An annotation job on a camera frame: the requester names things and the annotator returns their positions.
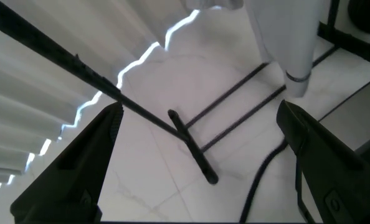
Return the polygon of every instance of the white marble floor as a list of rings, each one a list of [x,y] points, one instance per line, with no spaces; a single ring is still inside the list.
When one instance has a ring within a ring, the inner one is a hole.
[[[126,74],[123,93],[169,124],[169,109],[189,121],[261,63],[242,10],[209,11],[177,31],[169,52],[155,49],[146,63]],[[319,39],[315,58],[330,47]],[[102,220],[237,222],[255,172],[282,140],[275,123],[279,102],[290,100],[320,118],[369,81],[370,63],[338,50],[314,68],[304,98],[284,92],[206,152],[220,178],[215,186],[207,183],[180,140],[125,109],[99,201]],[[204,145],[281,85],[282,72],[272,63],[198,121],[191,134]],[[86,108],[79,127],[65,130],[63,140],[52,143],[32,167],[47,166],[110,103],[103,95]],[[41,170],[30,172],[34,178]],[[286,149],[269,165],[249,222],[304,222],[294,174],[295,156]]]

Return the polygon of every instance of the tiled floor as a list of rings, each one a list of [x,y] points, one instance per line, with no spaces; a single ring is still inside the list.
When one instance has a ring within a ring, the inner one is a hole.
[[[126,74],[123,93],[169,124],[169,109],[189,121],[260,65],[245,16],[243,9],[200,15],[174,34],[169,52],[155,49],[146,63]],[[330,47],[318,40],[315,58]],[[281,94],[207,151],[220,178],[215,186],[207,183],[181,141],[126,109],[99,201],[102,219],[237,222],[255,172],[282,140],[275,123],[280,100],[295,102],[320,118],[368,81],[370,63],[338,50],[313,70],[304,98]],[[281,85],[282,71],[272,63],[198,121],[191,134],[204,145]],[[112,102],[102,96],[86,108],[79,127],[65,130],[64,140],[51,145],[44,166],[59,153],[55,149],[63,149]],[[248,221],[303,222],[294,173],[295,156],[286,149],[269,165]]]

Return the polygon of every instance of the black cable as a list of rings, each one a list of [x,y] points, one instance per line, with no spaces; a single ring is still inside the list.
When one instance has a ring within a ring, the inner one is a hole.
[[[283,138],[280,145],[276,149],[274,149],[262,162],[259,170],[257,171],[257,173],[254,177],[253,184],[252,184],[252,187],[250,188],[249,194],[247,195],[246,202],[245,202],[245,205],[243,207],[242,215],[240,216],[239,223],[245,223],[246,222],[246,219],[247,219],[247,217],[249,215],[249,212],[250,212],[250,208],[252,206],[255,191],[257,190],[257,187],[259,186],[260,180],[261,180],[262,176],[264,175],[264,172],[267,169],[269,163],[272,161],[273,158],[275,158],[275,156],[277,154],[279,154],[283,150],[285,150],[287,146],[288,146],[288,144],[287,144],[286,140]]]

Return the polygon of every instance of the black round object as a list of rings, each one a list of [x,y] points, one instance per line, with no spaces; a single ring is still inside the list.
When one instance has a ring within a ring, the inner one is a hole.
[[[370,0],[350,0],[348,15],[358,29],[370,33]]]

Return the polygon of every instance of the curtain fold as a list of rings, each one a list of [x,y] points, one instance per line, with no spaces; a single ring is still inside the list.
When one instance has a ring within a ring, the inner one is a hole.
[[[1,0],[114,84],[118,72],[190,15],[180,0]],[[0,32],[0,183],[79,118],[97,90]]]

